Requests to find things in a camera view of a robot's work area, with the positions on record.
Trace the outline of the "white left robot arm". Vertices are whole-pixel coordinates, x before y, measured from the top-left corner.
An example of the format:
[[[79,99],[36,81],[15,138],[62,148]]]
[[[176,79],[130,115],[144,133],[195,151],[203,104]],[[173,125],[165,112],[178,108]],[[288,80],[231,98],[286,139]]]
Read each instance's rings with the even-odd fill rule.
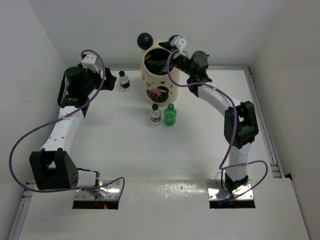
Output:
[[[110,69],[94,72],[81,64],[65,70],[57,103],[60,121],[39,151],[29,157],[36,186],[41,191],[90,188],[98,184],[98,172],[76,167],[70,157],[77,128],[89,108],[90,94],[101,88],[113,90],[117,78]]]

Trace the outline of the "green plastic bottle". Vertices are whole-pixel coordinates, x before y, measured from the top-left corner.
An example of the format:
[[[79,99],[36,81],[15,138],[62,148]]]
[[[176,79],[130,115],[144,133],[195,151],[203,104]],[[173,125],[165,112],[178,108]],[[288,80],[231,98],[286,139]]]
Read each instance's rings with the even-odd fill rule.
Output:
[[[177,110],[173,103],[169,103],[164,110],[164,123],[167,126],[173,126],[176,123]]]

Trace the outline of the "black cap bottle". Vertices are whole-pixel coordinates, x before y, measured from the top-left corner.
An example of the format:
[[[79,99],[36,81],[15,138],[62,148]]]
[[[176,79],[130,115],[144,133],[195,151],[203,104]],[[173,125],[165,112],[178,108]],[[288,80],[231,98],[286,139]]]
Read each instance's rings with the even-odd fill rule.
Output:
[[[123,70],[118,72],[118,82],[122,89],[127,90],[130,87],[130,79]]]

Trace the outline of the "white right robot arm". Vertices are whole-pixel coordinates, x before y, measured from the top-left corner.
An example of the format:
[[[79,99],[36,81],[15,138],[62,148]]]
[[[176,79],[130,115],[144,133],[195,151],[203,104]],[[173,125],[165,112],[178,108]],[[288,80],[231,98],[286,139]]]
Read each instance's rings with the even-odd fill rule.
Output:
[[[219,169],[225,173],[224,184],[229,193],[245,185],[249,179],[247,165],[251,144],[259,133],[255,107],[251,101],[238,101],[220,90],[207,74],[208,55],[196,51],[191,58],[181,55],[184,43],[160,42],[169,51],[168,68],[174,67],[189,78],[184,87],[201,100],[206,101],[224,117],[223,134],[229,146]]]

